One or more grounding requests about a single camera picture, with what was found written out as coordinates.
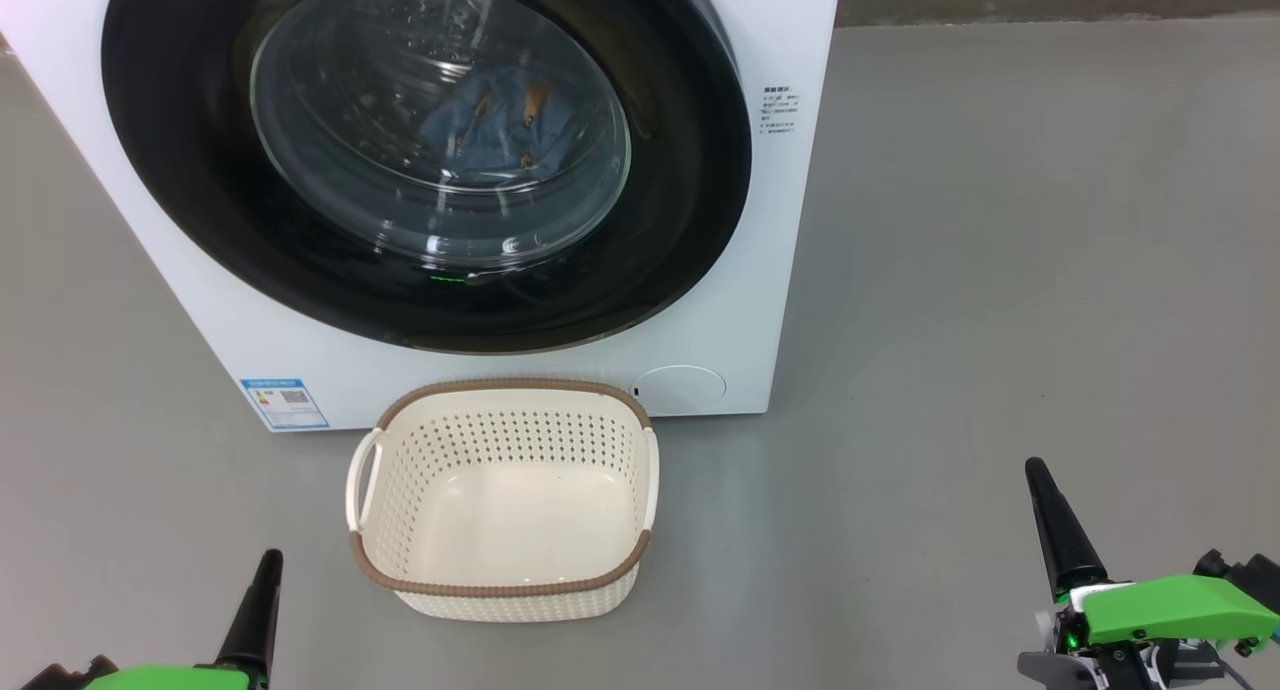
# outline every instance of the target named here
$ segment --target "white plastic basket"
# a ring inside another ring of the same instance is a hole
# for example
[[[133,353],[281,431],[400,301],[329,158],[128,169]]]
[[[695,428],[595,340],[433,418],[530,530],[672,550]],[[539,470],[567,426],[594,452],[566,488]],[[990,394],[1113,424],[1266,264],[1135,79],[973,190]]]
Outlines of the white plastic basket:
[[[365,435],[347,472],[357,565],[413,609],[454,620],[612,611],[635,585],[657,507],[649,417],[622,390],[590,383],[413,390]]]

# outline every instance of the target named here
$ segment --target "basket rim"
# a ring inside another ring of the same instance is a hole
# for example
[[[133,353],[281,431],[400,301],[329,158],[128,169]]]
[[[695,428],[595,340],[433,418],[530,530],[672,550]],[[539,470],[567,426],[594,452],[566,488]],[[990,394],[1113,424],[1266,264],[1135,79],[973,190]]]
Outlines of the basket rim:
[[[631,397],[631,394],[627,394],[625,390],[617,389],[613,385],[580,380],[536,380],[512,376],[512,379],[436,383],[433,385],[425,385],[425,388],[411,390],[387,408],[387,412],[384,412],[378,420],[378,428],[375,430],[385,430],[392,421],[396,420],[396,416],[403,412],[404,408],[412,403],[417,402],[417,399],[447,393],[466,393],[466,390],[575,390],[575,393],[607,396],[613,399],[621,399],[627,408],[631,408],[631,411],[635,412],[636,419],[640,421],[641,428],[646,430],[653,429],[653,421],[644,411],[644,407],[641,407],[640,403]],[[645,548],[649,545],[652,535],[653,531],[649,529],[641,530],[640,536],[636,538],[635,548],[631,549],[631,553],[627,554],[626,559],[623,559],[617,567],[613,567],[612,571],[604,572],[604,575],[589,577],[586,580],[547,582],[541,585],[442,585],[436,582],[399,580],[387,575],[374,566],[374,562],[369,558],[369,553],[365,552],[365,540],[358,530],[351,531],[351,549],[353,554],[356,554],[356,565],[360,566],[360,570],[365,572],[366,577],[372,580],[376,585],[397,593],[436,595],[444,598],[536,598],[544,595],[586,593],[590,590],[599,590],[617,582],[626,576],[627,572],[631,572],[631,568],[640,562],[640,556],[644,554]]]

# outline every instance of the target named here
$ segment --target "clothes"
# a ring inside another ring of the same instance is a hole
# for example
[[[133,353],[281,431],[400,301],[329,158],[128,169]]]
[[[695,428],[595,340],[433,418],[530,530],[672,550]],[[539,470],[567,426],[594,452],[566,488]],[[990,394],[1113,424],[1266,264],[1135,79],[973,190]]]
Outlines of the clothes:
[[[568,152],[576,106],[524,67],[471,72],[421,124],[443,169],[461,181],[554,175]]]

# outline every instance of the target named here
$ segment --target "gray floor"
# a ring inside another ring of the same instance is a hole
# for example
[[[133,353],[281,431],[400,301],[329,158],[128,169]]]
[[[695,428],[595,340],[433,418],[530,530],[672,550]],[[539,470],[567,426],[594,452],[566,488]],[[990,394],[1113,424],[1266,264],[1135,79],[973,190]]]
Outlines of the gray floor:
[[[1029,687],[1046,457],[1112,574],[1280,557],[1280,20],[846,29],[774,407],[662,422],[632,598],[433,621],[0,64],[0,684],[205,662],[285,554],[278,690]],[[1280,653],[1240,663],[1280,682]]]

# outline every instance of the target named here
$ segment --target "white washing machine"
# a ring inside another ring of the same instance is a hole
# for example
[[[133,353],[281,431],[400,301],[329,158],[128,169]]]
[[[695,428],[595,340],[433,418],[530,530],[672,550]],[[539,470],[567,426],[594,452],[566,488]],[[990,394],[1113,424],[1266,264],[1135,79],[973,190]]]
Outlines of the white washing machine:
[[[764,412],[835,9],[0,0],[0,33],[265,424],[320,430],[484,376]]]

